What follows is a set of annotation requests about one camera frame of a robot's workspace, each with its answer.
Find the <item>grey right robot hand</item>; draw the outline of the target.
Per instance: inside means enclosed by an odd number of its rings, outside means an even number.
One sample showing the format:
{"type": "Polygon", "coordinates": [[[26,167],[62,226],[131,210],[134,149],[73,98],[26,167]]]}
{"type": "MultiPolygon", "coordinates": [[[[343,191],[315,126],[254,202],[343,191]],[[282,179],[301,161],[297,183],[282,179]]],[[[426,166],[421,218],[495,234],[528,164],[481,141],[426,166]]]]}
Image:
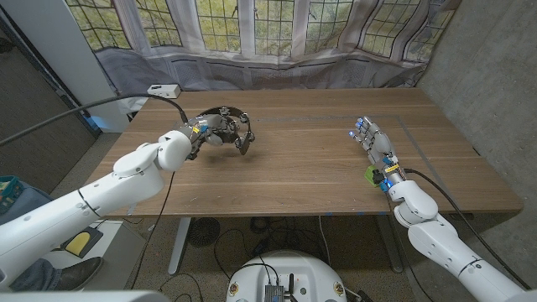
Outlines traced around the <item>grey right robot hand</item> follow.
{"type": "Polygon", "coordinates": [[[377,168],[384,169],[399,162],[388,136],[369,117],[359,117],[349,136],[366,151],[369,161],[377,168]]]}

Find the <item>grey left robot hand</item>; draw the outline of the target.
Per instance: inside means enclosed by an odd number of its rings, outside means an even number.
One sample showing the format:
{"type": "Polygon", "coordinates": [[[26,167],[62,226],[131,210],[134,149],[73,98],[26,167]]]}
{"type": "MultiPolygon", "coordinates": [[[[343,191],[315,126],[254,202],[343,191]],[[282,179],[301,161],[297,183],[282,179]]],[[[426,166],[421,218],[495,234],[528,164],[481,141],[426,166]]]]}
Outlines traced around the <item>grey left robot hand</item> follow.
{"type": "Polygon", "coordinates": [[[221,146],[224,143],[234,143],[238,138],[234,121],[230,117],[222,117],[218,114],[207,114],[190,119],[180,129],[191,143],[191,152],[188,160],[197,157],[203,143],[212,146],[221,146]]]}

